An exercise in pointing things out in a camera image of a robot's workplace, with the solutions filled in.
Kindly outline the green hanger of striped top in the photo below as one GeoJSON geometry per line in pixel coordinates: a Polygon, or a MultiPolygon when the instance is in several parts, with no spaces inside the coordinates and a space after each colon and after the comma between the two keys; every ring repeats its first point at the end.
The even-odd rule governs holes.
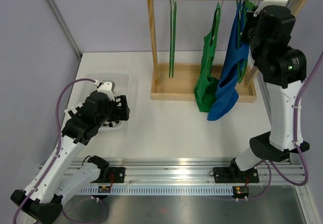
{"type": "Polygon", "coordinates": [[[252,16],[256,12],[261,0],[241,0],[240,1],[240,15],[246,17],[248,13],[252,16]]]}

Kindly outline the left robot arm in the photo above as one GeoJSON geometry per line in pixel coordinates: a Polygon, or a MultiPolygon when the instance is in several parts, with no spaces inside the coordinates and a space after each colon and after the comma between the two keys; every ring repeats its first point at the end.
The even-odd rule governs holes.
{"type": "Polygon", "coordinates": [[[38,223],[54,223],[64,205],[91,182],[111,180],[109,162],[94,155],[71,177],[62,181],[70,164],[98,134],[112,122],[129,119],[130,109],[125,95],[109,99],[102,92],[92,92],[76,108],[61,131],[61,140],[34,180],[23,190],[15,190],[11,200],[38,223]]]}

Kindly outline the blue tank top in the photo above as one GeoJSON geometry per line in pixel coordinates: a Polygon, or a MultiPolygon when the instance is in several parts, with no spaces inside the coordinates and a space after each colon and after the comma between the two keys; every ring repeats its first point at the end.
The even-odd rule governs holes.
{"type": "MultiPolygon", "coordinates": [[[[217,121],[225,114],[227,114],[237,103],[239,94],[236,90],[236,85],[238,84],[237,79],[237,62],[239,59],[238,50],[236,49],[236,39],[237,39],[237,24],[238,24],[238,11],[236,9],[235,18],[233,21],[230,38],[228,42],[226,57],[218,82],[217,90],[215,93],[216,100],[212,105],[207,120],[217,121]]],[[[249,46],[244,44],[247,52],[246,59],[248,62],[249,46]]]]}

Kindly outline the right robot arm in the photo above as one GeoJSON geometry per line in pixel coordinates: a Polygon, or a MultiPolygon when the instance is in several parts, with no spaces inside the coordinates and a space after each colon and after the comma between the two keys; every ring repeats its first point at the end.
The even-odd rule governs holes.
{"type": "Polygon", "coordinates": [[[247,13],[241,40],[249,45],[270,96],[271,130],[249,140],[249,148],[232,159],[229,176],[242,181],[258,163],[288,159],[309,150],[300,129],[300,92],[305,85],[305,54],[289,46],[296,18],[285,6],[269,5],[247,13]]]}

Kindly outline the striped black white tank top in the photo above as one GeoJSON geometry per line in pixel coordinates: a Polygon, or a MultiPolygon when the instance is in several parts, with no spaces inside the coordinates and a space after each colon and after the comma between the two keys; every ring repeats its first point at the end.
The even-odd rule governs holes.
{"type": "MultiPolygon", "coordinates": [[[[82,106],[83,106],[83,103],[78,103],[78,104],[74,105],[73,107],[66,108],[64,110],[64,113],[70,115],[69,112],[71,111],[72,113],[76,114],[78,111],[78,108],[80,108],[82,106]]],[[[105,122],[104,124],[102,124],[102,127],[105,131],[119,130],[122,127],[122,123],[119,121],[105,122]]]]}

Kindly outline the green hanger of blue top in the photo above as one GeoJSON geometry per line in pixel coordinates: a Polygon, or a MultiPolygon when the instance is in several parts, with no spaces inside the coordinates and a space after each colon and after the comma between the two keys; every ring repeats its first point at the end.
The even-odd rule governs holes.
{"type": "Polygon", "coordinates": [[[238,24],[237,24],[237,39],[236,39],[236,49],[238,50],[238,62],[237,62],[237,82],[241,83],[246,72],[247,59],[246,52],[247,49],[243,42],[241,42],[242,32],[246,24],[246,13],[247,7],[245,1],[236,1],[237,11],[238,11],[238,24]]]}

